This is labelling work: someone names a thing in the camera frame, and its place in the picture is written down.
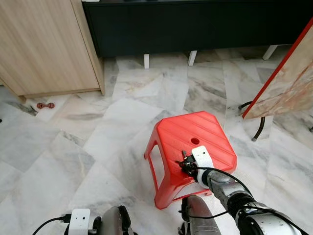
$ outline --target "black wire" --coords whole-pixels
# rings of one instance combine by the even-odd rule
[[[196,167],[196,169],[199,169],[199,170],[212,170],[212,171],[217,171],[217,172],[220,172],[220,173],[223,173],[227,176],[229,176],[230,178],[236,180],[239,184],[241,184],[241,186],[248,192],[250,193],[251,197],[253,198],[252,196],[252,193],[250,192],[250,190],[247,188],[247,186],[245,186],[245,184],[243,182],[241,182],[239,179],[237,179],[235,176],[223,171],[223,170],[219,170],[219,169],[216,169],[216,168],[212,168],[212,167]]]
[[[33,233],[33,235],[35,235],[47,223],[50,223],[50,222],[55,221],[55,220],[62,220],[62,219],[63,219],[62,217],[57,217],[57,218],[53,218],[53,219],[47,220],[45,223],[43,223],[41,226],[39,226],[38,229],[36,229],[36,231]]]
[[[266,208],[260,208],[260,207],[251,207],[251,206],[243,206],[244,208],[248,208],[248,209],[257,209],[263,212],[268,212],[268,213],[272,213],[273,215],[277,216],[278,218],[284,220],[286,223],[289,223],[290,225],[294,226],[297,230],[299,230],[303,235],[309,235],[307,232],[305,232],[303,229],[301,229],[299,226],[297,226],[295,223],[293,223],[291,220],[287,219],[286,217],[284,217],[283,215],[281,215],[280,213],[277,213],[275,210],[273,209],[266,209]]]
[[[213,215],[213,216],[209,216],[209,217],[202,217],[202,216],[191,216],[191,215],[189,215],[188,210],[187,210],[187,215],[188,215],[190,218],[198,218],[198,219],[213,219],[213,218],[215,218],[215,217],[218,217],[218,216],[221,216],[221,215],[227,214],[227,213],[229,213],[229,211],[224,211],[224,212],[222,212],[222,213],[219,213],[219,214],[216,214],[216,215]]]

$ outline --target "white furniture leg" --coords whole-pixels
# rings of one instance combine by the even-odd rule
[[[267,51],[264,53],[262,58],[264,60],[268,60],[270,58],[270,56],[273,54],[273,52],[276,50],[277,47],[278,47],[278,45],[270,45],[268,47]]]
[[[145,57],[145,69],[149,68],[149,54],[144,54]]]
[[[193,66],[194,65],[194,61],[195,61],[196,55],[197,55],[197,51],[196,50],[192,50],[190,52],[189,60],[188,60],[188,65],[189,66]]]

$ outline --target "floor tile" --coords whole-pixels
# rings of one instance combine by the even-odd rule
[[[275,69],[267,69],[267,68],[257,68],[260,80],[264,84],[270,78]]]
[[[222,60],[244,60],[236,48],[221,48],[215,51]]]
[[[36,99],[27,99],[25,103],[21,103],[14,95],[12,95],[7,88],[0,86],[0,102],[9,104],[21,111],[35,116],[39,112],[37,103],[46,103],[48,97],[40,97]]]
[[[58,135],[0,203],[0,234],[31,234],[60,216],[93,163],[79,146]]]
[[[0,125],[0,159],[25,172],[60,132],[37,118],[21,112]]]
[[[313,150],[273,129],[265,199],[307,232],[313,230]]]
[[[85,102],[92,105],[95,109],[104,112],[112,102],[111,97],[106,97],[100,91],[96,92],[83,92],[77,94]]]
[[[101,216],[112,206],[124,205],[138,234],[175,234],[171,217],[153,205],[136,198],[101,164],[95,163],[71,200],[68,210],[90,208],[91,219]]]
[[[0,203],[15,187],[22,175],[21,171],[0,161]]]
[[[83,147],[84,144],[86,143],[86,140],[79,138],[75,135],[72,135],[70,133],[67,133],[66,131],[61,131],[60,133],[64,138],[68,139],[69,141],[72,141],[74,144],[80,147]]]
[[[221,62],[198,63],[188,68],[189,90],[184,109],[189,112],[208,111],[223,126],[226,93]]]
[[[313,116],[309,111],[276,115],[273,122],[276,128],[313,149],[313,133],[309,131],[313,126]]]
[[[70,134],[87,140],[103,116],[102,108],[71,95],[63,107],[49,121]]]
[[[218,55],[216,50],[198,50],[194,61],[194,65],[196,65],[197,63],[216,62],[221,60],[222,59]]]
[[[248,187],[256,201],[262,202],[267,179],[269,150],[233,136],[230,136],[229,142],[237,155],[237,168],[233,175]]]
[[[9,123],[16,117],[22,114],[20,109],[14,108],[5,102],[0,102],[0,119],[2,120],[0,130],[4,126],[8,126]]]
[[[227,109],[225,115],[224,132],[229,138],[230,136],[241,139],[244,142],[250,143],[258,148],[269,150],[270,133],[272,129],[273,117],[266,117],[263,130],[256,142],[251,139],[256,134],[260,126],[260,118],[243,119],[242,114],[244,109],[239,110],[239,102],[227,100]]]
[[[252,101],[263,86],[254,62],[223,61],[223,71],[227,99]]]
[[[111,97],[119,69],[115,58],[104,59],[104,90],[105,97]]]
[[[178,111],[183,109],[187,91],[187,67],[127,70],[118,74],[112,98],[132,98]]]
[[[96,160],[111,159],[161,111],[139,101],[120,99],[107,109],[84,149]]]
[[[149,69],[187,67],[188,58],[184,53],[162,53],[149,55]]]
[[[116,63],[120,72],[126,70],[144,69],[144,56],[117,56]]]
[[[64,94],[64,95],[54,95],[51,96],[46,103],[53,103],[54,108],[43,108],[41,109],[36,117],[39,118],[42,121],[50,121],[52,117],[64,106],[64,104],[67,102],[67,100],[70,98],[70,94]]]

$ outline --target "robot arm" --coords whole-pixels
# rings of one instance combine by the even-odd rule
[[[204,146],[192,150],[192,155],[179,162],[182,170],[193,176],[195,181],[204,188],[209,188],[218,198],[227,212],[234,218],[241,235],[300,235],[290,219],[266,205],[254,200],[249,189],[231,175],[214,169],[212,160]],[[202,199],[190,196],[182,204],[182,217],[185,230],[190,234],[219,235],[220,232],[214,219]]]

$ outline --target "red plastic stool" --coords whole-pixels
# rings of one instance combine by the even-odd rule
[[[164,178],[159,188],[150,157],[155,145],[159,147],[164,164]],[[186,185],[193,183],[194,179],[183,173],[175,161],[183,161],[182,150],[190,155],[191,150],[200,145],[206,147],[215,168],[228,173],[235,170],[237,165],[236,154],[214,115],[201,111],[164,118],[155,125],[144,157],[149,160],[153,175],[157,208],[166,208],[172,201],[185,197],[184,195],[175,198]],[[205,189],[194,194],[208,191]]]

